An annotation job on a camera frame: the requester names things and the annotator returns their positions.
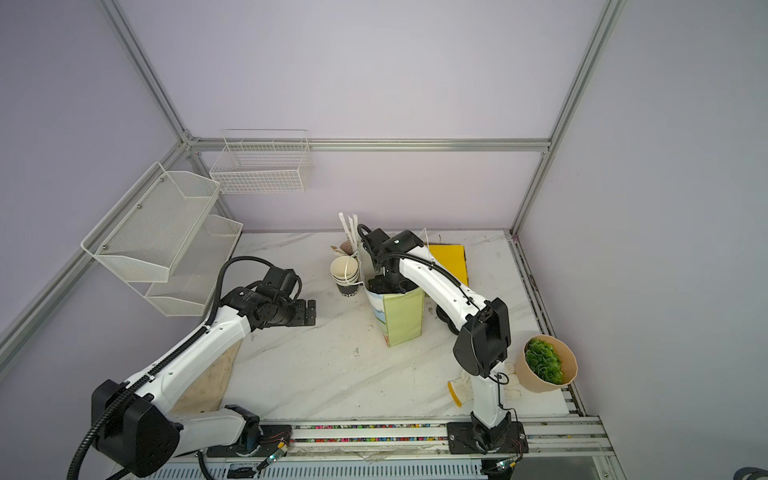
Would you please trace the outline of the white and green paper bag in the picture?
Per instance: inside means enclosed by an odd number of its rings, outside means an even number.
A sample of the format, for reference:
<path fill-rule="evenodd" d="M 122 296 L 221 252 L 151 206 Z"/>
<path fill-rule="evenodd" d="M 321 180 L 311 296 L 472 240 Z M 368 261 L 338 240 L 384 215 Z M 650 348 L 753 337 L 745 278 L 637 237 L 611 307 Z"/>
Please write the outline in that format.
<path fill-rule="evenodd" d="M 361 240 L 357 243 L 357 258 L 360 261 L 362 288 L 387 346 L 394 347 L 418 338 L 422 333 L 424 291 L 415 288 L 407 293 L 379 293 L 370 285 L 376 273 L 371 256 L 363 248 Z"/>

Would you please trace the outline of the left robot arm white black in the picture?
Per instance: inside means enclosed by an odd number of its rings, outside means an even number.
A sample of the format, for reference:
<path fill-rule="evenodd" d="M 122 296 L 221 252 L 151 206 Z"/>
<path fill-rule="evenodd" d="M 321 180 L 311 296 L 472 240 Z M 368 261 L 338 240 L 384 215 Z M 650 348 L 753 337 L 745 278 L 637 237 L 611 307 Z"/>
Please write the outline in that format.
<path fill-rule="evenodd" d="M 218 279 L 208 317 L 179 344 L 144 370 L 117 383 L 103 382 L 91 397 L 91 427 L 71 461 L 76 479 L 89 449 L 120 466 L 118 478 L 148 477 L 169 459 L 210 447 L 242 457 L 259 455 L 256 470 L 286 455 L 291 427 L 263 431 L 258 415 L 235 404 L 217 411 L 173 414 L 186 390 L 231 346 L 256 330 L 312 326 L 316 304 L 301 298 L 302 280 L 292 269 L 268 267 L 264 278 L 228 294 Z"/>

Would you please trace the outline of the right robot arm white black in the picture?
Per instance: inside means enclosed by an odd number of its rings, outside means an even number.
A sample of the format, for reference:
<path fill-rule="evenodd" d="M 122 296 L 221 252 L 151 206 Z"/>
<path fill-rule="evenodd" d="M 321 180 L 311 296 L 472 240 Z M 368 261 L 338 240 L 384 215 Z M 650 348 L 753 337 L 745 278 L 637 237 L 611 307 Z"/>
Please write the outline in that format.
<path fill-rule="evenodd" d="M 357 233 L 385 283 L 401 292 L 407 287 L 422 289 L 455 331 L 453 355 L 469 375 L 473 395 L 470 448 L 489 454 L 511 447 L 522 454 L 517 414 L 502 399 L 509 383 L 505 361 L 511 345 L 506 303 L 489 300 L 464 285 L 410 230 L 390 236 L 360 224 Z"/>

